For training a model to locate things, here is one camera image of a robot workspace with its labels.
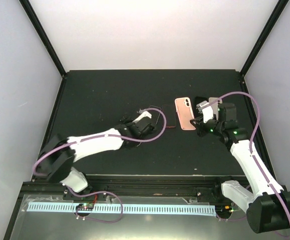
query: rose gold phone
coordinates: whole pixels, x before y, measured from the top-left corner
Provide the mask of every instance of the rose gold phone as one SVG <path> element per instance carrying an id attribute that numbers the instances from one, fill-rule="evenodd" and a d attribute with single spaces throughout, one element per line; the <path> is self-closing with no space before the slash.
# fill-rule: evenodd
<path id="1" fill-rule="evenodd" d="M 190 123 L 190 120 L 194 118 L 190 99 L 188 97 L 177 98 L 175 99 L 175 105 L 181 129 L 195 130 L 196 128 Z"/>

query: black frame edge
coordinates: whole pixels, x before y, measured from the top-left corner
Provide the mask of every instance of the black frame edge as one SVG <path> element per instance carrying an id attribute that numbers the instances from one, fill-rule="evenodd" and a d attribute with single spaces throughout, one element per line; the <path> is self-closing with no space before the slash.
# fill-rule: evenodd
<path id="1" fill-rule="evenodd" d="M 14 226 L 16 224 L 16 220 L 17 220 L 17 216 L 18 216 L 18 212 L 20 210 L 21 207 L 21 202 L 22 202 L 22 197 L 19 197 L 16 201 L 13 213 L 11 214 L 9 223 L 8 223 L 8 227 L 4 236 L 4 240 L 9 240 L 11 238 L 11 235 L 13 233 L 14 230 Z"/>
<path id="2" fill-rule="evenodd" d="M 249 93 L 248 89 L 247 89 L 247 85 L 246 85 L 245 79 L 244 79 L 243 76 L 241 76 L 239 78 L 239 85 L 240 85 L 240 88 L 241 88 L 242 92 L 247 93 L 247 94 Z M 248 114 L 249 114 L 249 118 L 250 118 L 251 124 L 252 124 L 253 127 L 255 127 L 257 117 L 256 117 L 256 113 L 255 113 L 252 101 L 247 96 L 244 96 L 244 100 L 245 100 L 245 104 L 246 104 L 246 107 L 247 107 L 247 111 L 248 111 Z M 266 145 L 265 145 L 265 141 L 264 141 L 264 138 L 263 138 L 263 135 L 261 133 L 260 128 L 258 128 L 257 131 L 256 131 L 255 139 L 256 139 L 256 142 L 257 142 L 257 145 L 258 145 L 258 148 L 259 148 L 259 154 L 260 154 L 261 159 L 263 160 L 265 166 L 268 168 L 269 172 L 272 174 L 274 179 L 276 179 L 275 173 L 274 173 L 274 169 L 273 169 L 273 167 L 271 165 L 271 162 L 270 162 L 270 159 L 269 159 L 269 155 L 268 155 L 268 152 L 267 152 L 267 148 L 266 148 Z"/>
<path id="3" fill-rule="evenodd" d="M 280 14 L 283 12 L 285 6 L 287 5 L 289 0 L 279 0 L 271 13 L 267 23 L 265 24 L 263 30 L 261 31 L 253 49 L 251 50 L 246 62 L 244 63 L 243 68 L 240 71 L 240 74 L 245 76 L 248 72 L 250 66 L 254 62 L 257 54 L 259 53 L 261 47 L 263 46 L 265 40 L 267 39 L 268 35 L 270 34 L 272 28 L 274 27 L 275 23 L 277 22 Z"/>
<path id="4" fill-rule="evenodd" d="M 65 90 L 66 82 L 67 82 L 67 79 L 65 77 L 62 78 L 61 83 L 60 83 L 60 87 L 59 87 L 59 90 L 58 90 L 58 93 L 57 93 L 56 101 L 55 101 L 55 104 L 54 104 L 54 107 L 53 107 L 53 110 L 51 112 L 51 116 L 50 116 L 50 119 L 49 119 L 49 122 L 48 122 L 48 126 L 47 126 L 47 129 L 46 129 L 46 133 L 45 133 L 45 136 L 44 136 L 44 139 L 43 139 L 43 143 L 42 143 L 41 149 L 43 149 L 45 147 L 46 143 L 49 142 L 49 139 L 50 139 L 50 136 L 51 136 L 51 132 L 52 132 L 52 129 L 53 129 L 53 126 L 54 126 L 54 123 L 55 123 L 56 115 L 57 115 L 57 112 L 58 112 L 58 108 L 59 108 L 59 105 L 60 105 L 60 102 L 61 102 L 61 98 L 62 98 L 62 95 L 63 95 L 64 90 Z"/>
<path id="5" fill-rule="evenodd" d="M 244 93 L 249 93 L 248 89 L 247 89 L 247 85 L 246 85 L 245 79 L 244 79 L 244 76 L 240 76 L 239 84 L 240 84 L 241 90 Z M 251 124 L 254 127 L 257 118 L 256 118 L 256 113 L 254 111 L 254 107 L 253 107 L 252 101 L 247 96 L 244 96 L 244 100 L 245 100 L 247 111 L 248 111 L 248 114 L 249 114 L 249 117 L 250 117 Z M 273 169 L 273 167 L 271 165 L 271 162 L 270 162 L 270 159 L 269 159 L 269 155 L 268 155 L 268 152 L 267 152 L 267 148 L 266 148 L 266 145 L 265 145 L 265 141 L 264 141 L 264 138 L 263 138 L 263 135 L 261 133 L 260 128 L 257 129 L 256 135 L 255 135 L 255 139 L 256 139 L 257 145 L 259 147 L 259 154 L 260 154 L 261 159 L 263 160 L 265 166 L 267 167 L 267 169 L 269 170 L 271 175 L 274 177 L 274 179 L 276 179 L 275 173 L 274 173 L 274 169 Z"/>
<path id="6" fill-rule="evenodd" d="M 61 64 L 61 62 L 56 54 L 56 51 L 55 51 L 54 47 L 52 46 L 43 26 L 41 25 L 33 7 L 31 6 L 29 0 L 19 0 L 19 2 L 23 6 L 23 8 L 24 8 L 25 12 L 27 13 L 31 23 L 33 24 L 34 28 L 36 29 L 36 32 L 38 33 L 41 41 L 43 42 L 44 46 L 46 47 L 50 57 L 54 61 L 60 75 L 64 78 L 67 73 L 66 73 L 63 65 Z"/>

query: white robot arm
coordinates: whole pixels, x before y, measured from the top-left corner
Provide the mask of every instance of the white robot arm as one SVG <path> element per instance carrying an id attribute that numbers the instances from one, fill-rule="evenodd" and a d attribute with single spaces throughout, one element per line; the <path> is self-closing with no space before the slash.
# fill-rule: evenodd
<path id="1" fill-rule="evenodd" d="M 197 109 L 200 116 L 190 122 L 196 127 L 198 135 L 203 137 L 212 133 L 220 138 L 241 166 L 252 190 L 251 193 L 238 181 L 226 180 L 221 183 L 223 196 L 246 213 L 247 221 L 256 233 L 288 228 L 288 219 L 274 190 L 283 199 L 289 213 L 290 191 L 284 191 L 277 183 L 258 155 L 254 143 L 250 144 L 246 130 L 238 127 L 235 105 L 219 103 L 218 119 L 206 101 L 199 103 Z"/>
<path id="2" fill-rule="evenodd" d="M 81 192 L 88 187 L 88 182 L 85 175 L 72 166 L 73 163 L 86 156 L 100 152 L 114 151 L 122 147 L 134 147 L 139 143 L 124 140 L 116 136 L 141 139 L 143 136 L 153 132 L 155 128 L 151 121 L 151 114 L 148 111 L 142 111 L 135 119 L 123 118 L 121 122 L 123 124 L 115 128 L 92 135 L 70 136 L 65 140 L 62 140 L 58 135 L 55 136 L 41 151 L 41 156 L 59 145 L 68 144 L 69 146 L 40 163 L 38 172 L 46 174 L 47 180 L 51 183 L 61 182 L 76 193 Z"/>

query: black tabletop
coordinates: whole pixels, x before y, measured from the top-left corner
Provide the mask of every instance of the black tabletop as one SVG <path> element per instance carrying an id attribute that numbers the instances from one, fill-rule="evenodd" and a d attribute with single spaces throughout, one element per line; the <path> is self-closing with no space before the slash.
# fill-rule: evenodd
<path id="1" fill-rule="evenodd" d="M 234 70 L 72 70 L 52 129 L 52 135 L 84 136 L 103 132 L 124 114 L 150 105 L 174 104 L 179 97 L 218 97 L 240 91 Z M 252 131 L 242 96 L 223 100 L 237 107 L 241 127 Z M 168 128 L 156 141 L 132 149 L 88 156 L 75 167 L 99 175 L 243 175 L 239 164 L 216 136 Z"/>

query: purple cable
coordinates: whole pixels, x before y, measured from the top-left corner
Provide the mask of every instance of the purple cable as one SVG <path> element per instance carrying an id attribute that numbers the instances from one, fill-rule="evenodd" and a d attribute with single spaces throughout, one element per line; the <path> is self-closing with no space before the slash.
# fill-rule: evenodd
<path id="1" fill-rule="evenodd" d="M 152 142 L 152 141 L 158 139 L 164 133 L 164 131 L 166 129 L 166 125 L 167 125 L 166 116 L 165 116 L 165 114 L 161 110 L 159 110 L 157 108 L 149 108 L 149 109 L 147 108 L 147 109 L 144 109 L 144 111 L 148 111 L 148 110 L 149 111 L 157 111 L 157 112 L 159 112 L 163 116 L 163 119 L 164 119 L 163 129 L 161 130 L 161 132 L 157 136 L 155 136 L 155 137 L 153 137 L 151 139 L 135 139 L 135 138 L 121 136 L 121 135 L 116 135 L 116 134 L 108 134 L 108 136 L 109 137 L 117 137 L 117 138 L 121 138 L 121 139 L 124 139 L 124 140 L 129 140 L 129 141 L 133 141 L 133 142 L 138 142 L 138 143 L 148 143 L 148 142 Z M 96 135 L 96 136 L 90 136 L 90 137 L 86 137 L 86 138 L 81 139 L 80 142 L 88 141 L 88 140 L 91 140 L 91 139 L 103 138 L 105 136 L 106 136 L 105 134 L 103 134 L 103 135 Z M 40 177 L 46 176 L 46 174 L 44 174 L 44 173 L 37 172 L 37 166 L 43 160 L 45 160 L 47 157 L 49 157 L 51 154 L 54 154 L 55 152 L 57 152 L 57 151 L 59 151 L 61 149 L 67 148 L 67 147 L 69 147 L 69 146 L 71 146 L 73 144 L 76 144 L 76 143 L 77 143 L 76 141 L 73 141 L 73 142 L 70 142 L 70 143 L 63 144 L 63 145 L 61 145 L 61 146 L 59 146 L 59 147 L 57 147 L 55 149 L 52 149 L 50 152 L 46 153 L 45 155 L 43 155 L 33 165 L 33 174 L 35 176 L 40 176 Z"/>
<path id="2" fill-rule="evenodd" d="M 79 194 L 76 194 L 70 187 L 68 187 L 68 190 L 71 192 L 72 195 L 76 196 L 76 197 L 79 197 L 79 198 L 85 198 L 85 197 L 90 197 L 90 196 L 93 196 L 93 195 L 97 195 L 97 194 L 109 194 L 109 195 L 112 195 L 114 196 L 119 204 L 120 204 L 120 213 L 119 213 L 119 217 L 115 220 L 112 220 L 112 221 L 106 221 L 106 220 L 100 220 L 100 219 L 96 219 L 96 218 L 93 218 L 93 217 L 85 217 L 85 219 L 88 219 L 88 220 L 92 220 L 92 221 L 95 221 L 95 222 L 99 222 L 99 223 L 104 223 L 104 224 L 114 224 L 118 221 L 121 220 L 121 218 L 123 217 L 123 203 L 121 202 L 120 198 L 115 195 L 113 192 L 110 192 L 110 191 L 96 191 L 96 192 L 92 192 L 90 194 L 85 194 L 85 195 L 79 195 Z"/>
<path id="3" fill-rule="evenodd" d="M 259 107 L 258 103 L 256 102 L 255 98 L 254 98 L 252 95 L 250 95 L 250 94 L 248 94 L 248 93 L 245 93 L 245 92 L 241 92 L 241 91 L 232 91 L 232 92 L 229 92 L 229 93 L 226 93 L 226 94 L 220 96 L 220 97 L 217 98 L 215 101 L 212 101 L 211 103 L 209 103 L 209 105 L 207 104 L 207 105 L 203 106 L 202 109 L 204 109 L 204 108 L 206 108 L 206 107 L 208 107 L 208 106 L 210 106 L 210 105 L 213 105 L 213 104 L 216 103 L 218 100 L 221 100 L 221 99 L 223 99 L 223 98 L 225 98 L 225 97 L 227 97 L 227 96 L 230 96 L 230 95 L 245 95 L 245 96 L 249 97 L 250 99 L 252 99 L 253 102 L 254 102 L 255 105 L 256 105 L 256 109 L 257 109 L 257 120 L 256 120 L 256 124 L 255 124 L 254 130 L 253 130 L 253 132 L 252 132 L 252 134 L 251 134 L 251 136 L 250 136 L 250 141 L 249 141 L 249 150 L 250 150 L 250 153 L 252 153 L 252 152 L 253 152 L 253 150 L 252 150 L 252 143 L 253 143 L 253 140 L 254 140 L 254 137 L 255 137 L 256 131 L 257 131 L 257 129 L 258 129 L 258 126 L 259 126 L 259 121 L 260 121 L 260 107 Z M 264 176 L 266 182 L 269 183 L 269 182 L 270 182 L 270 181 L 269 181 L 269 178 L 268 178 L 268 176 L 266 175 L 266 173 L 264 172 L 263 168 L 260 166 L 260 164 L 259 164 L 257 158 L 256 158 L 254 155 L 252 155 L 252 157 L 253 157 L 253 159 L 254 159 L 256 165 L 258 166 L 258 168 L 259 168 L 261 174 Z M 285 211 L 285 213 L 286 213 L 286 216 L 287 216 L 287 219 L 288 219 L 289 226 L 290 226 L 290 213 L 289 213 L 289 211 L 288 211 L 288 209 L 287 209 L 286 204 L 284 203 L 283 199 L 281 198 L 281 196 L 279 195 L 279 193 L 276 191 L 276 189 L 274 188 L 274 186 L 273 186 L 272 184 L 270 184 L 270 183 L 269 183 L 269 186 L 270 186 L 270 188 L 273 190 L 273 192 L 275 193 L 275 195 L 277 196 L 277 198 L 278 198 L 280 204 L 282 205 L 282 207 L 283 207 L 283 209 L 284 209 L 284 211 Z M 275 232 L 275 233 L 278 234 L 278 235 L 280 235 L 281 237 L 284 237 L 284 238 L 290 239 L 290 234 L 289 234 L 288 236 L 284 236 L 284 235 L 281 235 L 281 234 L 278 233 L 278 232 Z"/>

